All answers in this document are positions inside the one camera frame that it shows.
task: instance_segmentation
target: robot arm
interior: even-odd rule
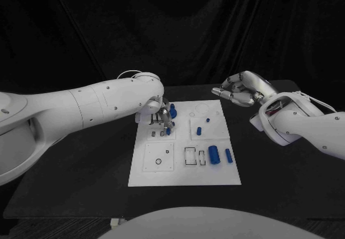
[[[173,128],[164,88],[153,73],[37,94],[0,93],[0,185],[30,168],[72,132],[135,113],[137,123]]]
[[[223,90],[225,87],[231,87],[231,92]],[[249,122],[277,144],[284,146],[303,137],[320,152],[345,159],[345,112],[336,112],[329,105],[300,92],[278,93],[271,84],[249,71],[228,77],[212,93],[242,107],[260,103],[258,113]],[[324,115],[310,99],[335,113]]]

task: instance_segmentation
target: black backdrop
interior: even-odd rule
[[[0,91],[66,90],[130,69],[166,86],[249,70],[340,110],[343,11],[342,0],[1,0]]]

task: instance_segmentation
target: blue cylinder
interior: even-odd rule
[[[177,115],[177,111],[174,109],[174,104],[170,104],[170,110],[169,110],[169,113],[170,113],[170,116],[171,116],[171,119],[176,117]]]
[[[229,149],[225,149],[225,153],[226,153],[228,162],[232,163]]]
[[[212,145],[208,147],[208,153],[209,153],[210,164],[218,164],[221,162],[221,159],[219,159],[216,146]]]
[[[200,135],[200,127],[197,127],[196,134]]]

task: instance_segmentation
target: black table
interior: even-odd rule
[[[273,81],[280,92],[299,90]],[[173,101],[221,100],[242,185],[127,187],[134,115],[66,136],[26,172],[5,218],[133,218],[171,207],[205,206],[268,217],[345,218],[345,161],[299,139],[277,145],[242,108],[210,93],[216,85],[166,87]]]

